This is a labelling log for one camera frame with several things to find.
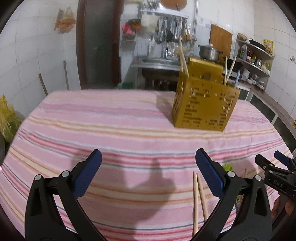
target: pink striped tablecloth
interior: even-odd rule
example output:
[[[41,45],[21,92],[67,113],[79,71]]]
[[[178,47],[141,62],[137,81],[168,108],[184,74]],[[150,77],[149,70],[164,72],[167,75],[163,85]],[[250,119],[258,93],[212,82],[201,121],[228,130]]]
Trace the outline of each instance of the pink striped tablecloth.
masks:
[[[275,165],[276,150],[292,157],[283,139],[249,102],[238,101],[224,132],[176,129],[174,92],[93,90],[55,92],[21,125],[2,166],[0,204],[24,235],[33,178],[58,176],[95,149],[102,165],[79,202],[107,240],[190,240],[193,233],[195,152],[231,163],[253,177],[260,153]],[[218,198],[203,180],[209,212]],[[271,206],[278,194],[267,189]],[[58,210],[73,230],[60,200]],[[229,227],[236,211],[226,223]],[[199,227],[204,223],[199,206]]]

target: yellow plastic bag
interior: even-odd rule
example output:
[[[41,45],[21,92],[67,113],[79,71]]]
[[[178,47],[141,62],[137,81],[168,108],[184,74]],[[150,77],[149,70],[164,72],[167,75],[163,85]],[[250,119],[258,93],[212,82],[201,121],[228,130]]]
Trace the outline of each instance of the yellow plastic bag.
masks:
[[[7,105],[5,96],[0,98],[0,132],[11,143],[22,121],[16,117],[12,105]]]

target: plastic bag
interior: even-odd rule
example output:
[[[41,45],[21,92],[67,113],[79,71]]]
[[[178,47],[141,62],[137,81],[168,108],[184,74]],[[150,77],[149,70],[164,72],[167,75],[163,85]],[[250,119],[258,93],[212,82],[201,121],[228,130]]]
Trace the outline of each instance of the plastic bag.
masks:
[[[71,8],[68,7],[64,12],[64,15],[59,23],[59,34],[68,33],[74,27],[76,23],[74,13],[72,12]]]
[[[5,96],[2,96],[0,98],[0,132],[8,143],[13,141],[21,123],[22,121],[15,115],[13,106],[7,105]]]

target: chopstick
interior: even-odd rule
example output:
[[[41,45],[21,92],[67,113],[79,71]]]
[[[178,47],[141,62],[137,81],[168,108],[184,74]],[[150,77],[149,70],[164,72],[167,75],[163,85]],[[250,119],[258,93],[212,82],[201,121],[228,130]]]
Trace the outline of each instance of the chopstick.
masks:
[[[194,233],[193,236],[198,231],[198,181],[197,173],[193,172],[193,182],[194,182]]]
[[[228,58],[225,58],[225,75],[224,75],[224,84],[226,85],[227,80],[227,64],[228,64]]]
[[[182,37],[181,36],[179,36],[179,48],[180,48],[181,69],[182,70],[185,69],[185,74],[186,74],[187,78],[189,78],[188,67],[187,67],[184,52],[182,49]]]
[[[203,210],[203,214],[204,214],[204,219],[206,221],[209,218],[209,212],[207,210],[207,203],[206,203],[206,199],[205,199],[205,193],[203,190],[202,182],[201,182],[201,179],[200,179],[200,176],[198,173],[197,173],[197,183],[198,183],[198,188],[200,190],[200,200],[202,203],[202,210]]]
[[[232,70],[233,70],[233,67],[234,67],[234,64],[235,64],[236,59],[237,59],[237,56],[235,56],[235,58],[234,58],[234,60],[233,60],[233,62],[232,62],[231,68],[230,68],[230,70],[229,70],[229,74],[228,74],[228,76],[227,76],[227,79],[226,79],[224,85],[227,84],[227,81],[228,81],[228,79],[229,79],[229,77],[230,77],[230,74],[231,74],[231,72],[232,72]]]

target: wooden cutting board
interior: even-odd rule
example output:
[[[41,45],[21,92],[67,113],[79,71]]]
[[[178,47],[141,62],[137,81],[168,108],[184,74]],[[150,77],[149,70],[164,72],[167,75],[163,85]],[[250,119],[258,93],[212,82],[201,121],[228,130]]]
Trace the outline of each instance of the wooden cutting board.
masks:
[[[160,3],[169,9],[177,10],[176,4],[180,9],[184,9],[187,5],[187,0],[160,0]]]
[[[219,62],[224,63],[223,57],[230,57],[231,45],[232,45],[232,33],[212,24],[210,34],[210,44],[219,51],[223,51],[220,54]]]

